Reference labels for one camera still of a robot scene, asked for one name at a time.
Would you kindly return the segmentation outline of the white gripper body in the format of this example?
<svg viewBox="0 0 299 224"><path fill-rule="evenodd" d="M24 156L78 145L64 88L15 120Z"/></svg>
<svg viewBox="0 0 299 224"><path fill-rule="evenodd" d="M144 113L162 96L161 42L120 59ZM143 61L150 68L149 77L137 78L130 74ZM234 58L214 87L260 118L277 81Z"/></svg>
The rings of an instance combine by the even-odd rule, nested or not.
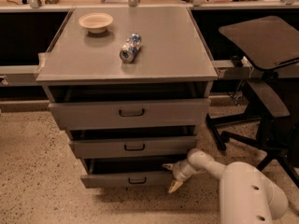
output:
<svg viewBox="0 0 299 224"><path fill-rule="evenodd" d="M196 173L196 169L187 160L183 160L173 165L172 173L177 181L184 182Z"/></svg>

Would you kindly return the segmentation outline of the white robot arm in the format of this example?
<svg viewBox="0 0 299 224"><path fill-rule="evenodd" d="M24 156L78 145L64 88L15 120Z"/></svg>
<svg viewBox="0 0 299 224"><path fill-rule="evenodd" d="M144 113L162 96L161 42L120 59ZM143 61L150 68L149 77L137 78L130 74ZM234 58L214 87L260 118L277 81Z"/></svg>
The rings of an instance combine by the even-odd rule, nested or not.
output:
<svg viewBox="0 0 299 224"><path fill-rule="evenodd" d="M193 148L187 158L165 163L173 175L169 193L193 175L208 172L220 181L221 224L272 224L288 210L285 192L252 165L235 161L224 165L204 151Z"/></svg>

